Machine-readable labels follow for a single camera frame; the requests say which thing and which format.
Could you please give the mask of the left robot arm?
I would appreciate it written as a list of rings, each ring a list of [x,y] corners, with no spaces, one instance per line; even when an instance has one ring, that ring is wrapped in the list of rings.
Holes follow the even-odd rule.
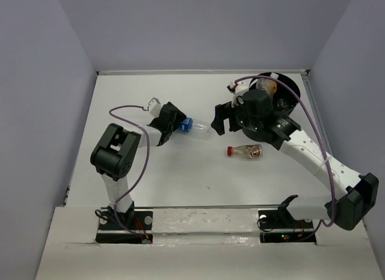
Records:
[[[153,119],[147,125],[140,125],[114,114],[123,108],[135,108],[151,114]],[[160,104],[153,98],[147,107],[140,105],[121,105],[109,110],[109,115],[134,127],[129,131],[110,123],[102,134],[90,156],[90,163],[105,183],[109,199],[106,221],[133,233],[129,227],[135,218],[135,204],[131,192],[139,184],[150,160],[151,147],[164,145],[169,141],[180,124],[187,118],[174,104]],[[146,148],[144,166],[134,184],[129,187],[127,175],[132,168],[139,148]]]

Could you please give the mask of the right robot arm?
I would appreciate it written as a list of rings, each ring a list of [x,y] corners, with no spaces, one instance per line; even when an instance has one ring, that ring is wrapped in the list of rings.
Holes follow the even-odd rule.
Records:
[[[352,231],[374,207],[379,179],[373,173],[360,173],[342,164],[314,142],[304,129],[277,111],[267,92],[246,89],[235,93],[232,101],[215,106],[211,127],[218,135],[242,131],[248,138],[271,145],[303,166],[329,190],[329,196],[290,195],[277,212],[277,220],[290,227],[298,220],[329,221]]]

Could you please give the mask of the clear crushed bottle white cap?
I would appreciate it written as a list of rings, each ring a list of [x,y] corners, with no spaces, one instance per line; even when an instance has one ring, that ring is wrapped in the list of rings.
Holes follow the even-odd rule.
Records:
[[[277,109],[280,111],[286,111],[290,109],[290,102],[285,98],[281,98],[277,101]]]

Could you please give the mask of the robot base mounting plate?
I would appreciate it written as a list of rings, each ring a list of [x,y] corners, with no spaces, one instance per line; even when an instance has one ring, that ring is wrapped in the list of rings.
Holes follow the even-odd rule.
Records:
[[[100,244],[316,243],[313,223],[278,209],[245,207],[95,210]]]

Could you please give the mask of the clear bottle blue label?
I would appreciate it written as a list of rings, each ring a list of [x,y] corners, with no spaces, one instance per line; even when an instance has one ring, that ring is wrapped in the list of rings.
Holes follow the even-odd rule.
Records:
[[[186,117],[177,127],[177,131],[194,138],[206,140],[210,136],[210,128],[207,122]]]

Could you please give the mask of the clear bottle blue cap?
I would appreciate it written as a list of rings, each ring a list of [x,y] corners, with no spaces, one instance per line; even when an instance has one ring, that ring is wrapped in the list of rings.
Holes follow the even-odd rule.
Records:
[[[259,78],[256,83],[256,88],[260,90],[265,90],[266,92],[270,92],[274,89],[275,82],[270,79]]]

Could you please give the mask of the orange juice bottle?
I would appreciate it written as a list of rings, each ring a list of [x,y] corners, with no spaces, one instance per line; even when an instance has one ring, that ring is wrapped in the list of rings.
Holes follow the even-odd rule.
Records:
[[[277,83],[271,79],[261,78],[260,88],[265,90],[269,97],[272,99],[277,91]]]

